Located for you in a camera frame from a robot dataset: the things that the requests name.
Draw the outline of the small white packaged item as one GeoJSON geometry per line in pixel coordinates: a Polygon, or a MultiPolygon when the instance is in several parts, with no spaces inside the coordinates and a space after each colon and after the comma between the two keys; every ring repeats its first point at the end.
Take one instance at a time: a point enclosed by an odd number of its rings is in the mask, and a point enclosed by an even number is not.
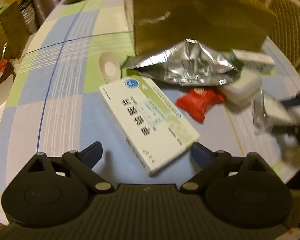
{"type": "Polygon", "coordinates": [[[298,124],[295,114],[263,90],[259,90],[253,97],[252,107],[253,124],[259,130],[265,131],[274,126],[293,126],[298,124]]]}

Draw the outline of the white green medicine box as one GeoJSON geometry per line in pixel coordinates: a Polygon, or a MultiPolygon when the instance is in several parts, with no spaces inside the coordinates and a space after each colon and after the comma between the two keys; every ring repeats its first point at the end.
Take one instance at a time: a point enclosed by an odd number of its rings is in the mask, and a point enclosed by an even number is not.
{"type": "Polygon", "coordinates": [[[147,77],[128,76],[99,88],[101,99],[148,176],[185,153],[199,133],[147,77]]]}

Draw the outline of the red candy packet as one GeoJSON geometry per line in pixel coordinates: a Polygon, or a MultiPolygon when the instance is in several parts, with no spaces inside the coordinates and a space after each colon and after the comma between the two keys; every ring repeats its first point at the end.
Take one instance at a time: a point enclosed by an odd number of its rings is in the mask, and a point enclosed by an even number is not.
{"type": "Polygon", "coordinates": [[[214,105],[224,103],[221,93],[211,88],[194,88],[180,97],[175,104],[185,110],[194,120],[203,123],[205,113],[214,105]]]}

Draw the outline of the white green ointment box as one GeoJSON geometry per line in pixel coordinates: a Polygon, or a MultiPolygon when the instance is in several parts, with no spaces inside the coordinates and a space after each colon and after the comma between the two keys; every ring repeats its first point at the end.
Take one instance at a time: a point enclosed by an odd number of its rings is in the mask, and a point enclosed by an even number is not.
{"type": "Polygon", "coordinates": [[[262,74],[270,74],[276,63],[273,58],[264,53],[233,49],[230,53],[232,60],[238,60],[245,67],[258,70],[262,74]]]}

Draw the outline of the checkered tablecloth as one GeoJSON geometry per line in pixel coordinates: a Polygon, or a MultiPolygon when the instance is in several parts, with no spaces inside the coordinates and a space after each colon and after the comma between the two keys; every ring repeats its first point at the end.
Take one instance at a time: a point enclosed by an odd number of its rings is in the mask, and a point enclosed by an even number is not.
{"type": "MultiPolygon", "coordinates": [[[[277,99],[294,96],[300,76],[267,37],[263,50],[276,62],[262,89],[277,99]]],[[[113,185],[176,184],[200,171],[189,153],[149,177],[123,141],[104,104],[99,86],[102,53],[113,53],[120,64],[133,55],[123,0],[63,1],[53,9],[34,36],[15,78],[0,123],[0,223],[8,221],[1,207],[7,185],[36,152],[61,156],[95,141],[103,157],[94,171],[113,185]]],[[[200,133],[200,143],[211,150],[242,156],[257,152],[286,183],[300,170],[300,147],[254,129],[251,107],[236,110],[216,105],[203,124],[181,112],[200,133]]]]}

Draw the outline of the quilted brown chair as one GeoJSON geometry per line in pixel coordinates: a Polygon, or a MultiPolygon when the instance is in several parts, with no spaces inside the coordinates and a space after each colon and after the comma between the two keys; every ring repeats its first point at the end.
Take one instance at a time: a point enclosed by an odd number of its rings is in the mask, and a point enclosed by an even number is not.
{"type": "Polygon", "coordinates": [[[269,9],[277,16],[269,37],[297,69],[300,67],[300,7],[291,0],[271,0],[269,9]]]}

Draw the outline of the white plastic spoon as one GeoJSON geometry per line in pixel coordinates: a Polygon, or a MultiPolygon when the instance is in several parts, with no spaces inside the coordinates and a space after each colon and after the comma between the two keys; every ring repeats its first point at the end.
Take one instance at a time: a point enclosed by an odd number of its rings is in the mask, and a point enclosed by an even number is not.
{"type": "Polygon", "coordinates": [[[109,51],[103,52],[99,57],[99,67],[106,83],[111,83],[121,79],[121,66],[114,53],[109,51]]]}

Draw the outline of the silver foil bag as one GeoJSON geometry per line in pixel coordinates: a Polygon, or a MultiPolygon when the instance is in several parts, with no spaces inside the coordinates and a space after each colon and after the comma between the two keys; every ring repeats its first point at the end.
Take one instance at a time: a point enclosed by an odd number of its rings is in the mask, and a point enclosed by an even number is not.
{"type": "Polygon", "coordinates": [[[121,68],[171,85],[211,87],[238,80],[243,63],[185,39],[161,51],[129,56],[121,68]]]}

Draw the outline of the brown carton at left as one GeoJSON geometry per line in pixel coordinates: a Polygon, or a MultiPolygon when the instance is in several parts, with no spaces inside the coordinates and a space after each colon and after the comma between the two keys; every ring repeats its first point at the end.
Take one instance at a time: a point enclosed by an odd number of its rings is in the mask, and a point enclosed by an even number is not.
{"type": "Polygon", "coordinates": [[[5,57],[19,58],[29,39],[30,32],[21,15],[17,1],[8,4],[0,14],[0,59],[5,43],[7,43],[5,57]]]}

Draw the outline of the brown cardboard box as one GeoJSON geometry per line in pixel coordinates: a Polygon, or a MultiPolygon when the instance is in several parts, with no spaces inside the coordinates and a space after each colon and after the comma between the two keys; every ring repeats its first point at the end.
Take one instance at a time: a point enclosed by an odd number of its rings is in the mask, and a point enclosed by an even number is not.
{"type": "Polygon", "coordinates": [[[277,17],[258,0],[124,0],[138,55],[185,39],[218,51],[259,51],[277,17]]]}

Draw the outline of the stacked bowls at left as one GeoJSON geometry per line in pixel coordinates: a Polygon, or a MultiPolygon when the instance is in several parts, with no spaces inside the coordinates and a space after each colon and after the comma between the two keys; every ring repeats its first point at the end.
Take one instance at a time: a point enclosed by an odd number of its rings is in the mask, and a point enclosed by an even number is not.
{"type": "Polygon", "coordinates": [[[33,0],[21,0],[19,9],[30,34],[35,34],[37,32],[37,25],[33,0]]]}

